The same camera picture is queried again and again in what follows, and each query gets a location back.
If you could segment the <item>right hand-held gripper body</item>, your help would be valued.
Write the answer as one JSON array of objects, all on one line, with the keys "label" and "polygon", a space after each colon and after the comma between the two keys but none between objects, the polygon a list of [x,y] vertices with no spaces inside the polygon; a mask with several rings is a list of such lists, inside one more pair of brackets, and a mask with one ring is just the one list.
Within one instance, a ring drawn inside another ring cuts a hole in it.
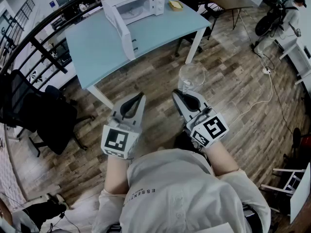
[{"label": "right hand-held gripper body", "polygon": [[190,137],[204,148],[213,145],[229,131],[221,113],[216,113],[212,107],[205,108],[186,127],[190,131]]}]

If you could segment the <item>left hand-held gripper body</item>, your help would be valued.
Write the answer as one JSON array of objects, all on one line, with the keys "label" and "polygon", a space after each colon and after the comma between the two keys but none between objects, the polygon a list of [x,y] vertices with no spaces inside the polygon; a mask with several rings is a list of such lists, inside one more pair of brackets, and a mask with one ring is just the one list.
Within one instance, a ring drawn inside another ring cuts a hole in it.
[{"label": "left hand-held gripper body", "polygon": [[105,154],[122,159],[134,157],[134,146],[142,129],[133,126],[132,122],[132,118],[114,117],[111,112],[102,134],[101,149]]}]

